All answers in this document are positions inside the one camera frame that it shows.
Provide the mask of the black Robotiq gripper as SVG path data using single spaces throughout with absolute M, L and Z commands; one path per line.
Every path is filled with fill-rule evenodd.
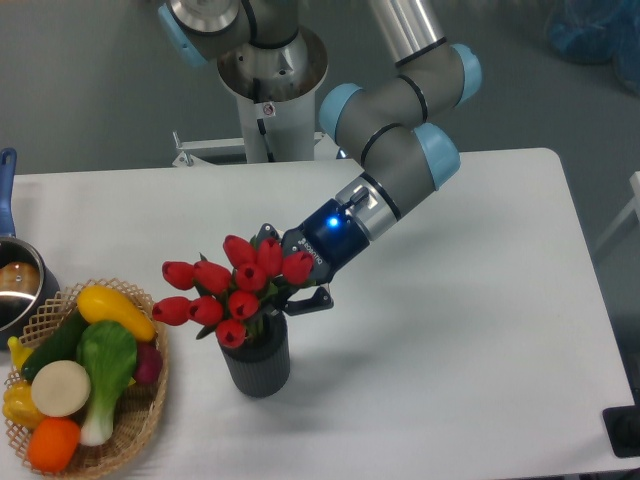
M 281 232 L 264 223 L 257 241 L 281 240 Z M 353 260 L 370 244 L 360 226 L 349 217 L 341 204 L 330 199 L 298 227 L 287 230 L 282 238 L 285 256 L 297 252 L 309 254 L 314 266 L 310 279 L 317 283 L 329 283 L 335 274 Z M 317 287 L 306 299 L 283 299 L 274 304 L 275 309 L 288 316 L 299 316 L 331 309 L 334 300 L 326 287 Z

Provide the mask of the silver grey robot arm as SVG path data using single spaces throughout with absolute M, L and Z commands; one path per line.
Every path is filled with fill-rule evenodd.
M 335 273 L 437 191 L 460 165 L 449 137 L 431 118 L 460 106 L 482 83 L 477 57 L 448 42 L 427 1 L 369 5 L 395 64 L 396 76 L 374 91 L 335 87 L 315 93 L 328 58 L 320 38 L 303 27 L 294 1 L 167 1 L 162 26 L 183 60 L 217 65 L 235 96 L 250 163 L 309 160 L 322 129 L 361 173 L 333 199 L 284 232 L 285 255 L 309 254 L 317 289 L 295 300 L 277 283 L 265 314 L 299 315 L 330 308 Z

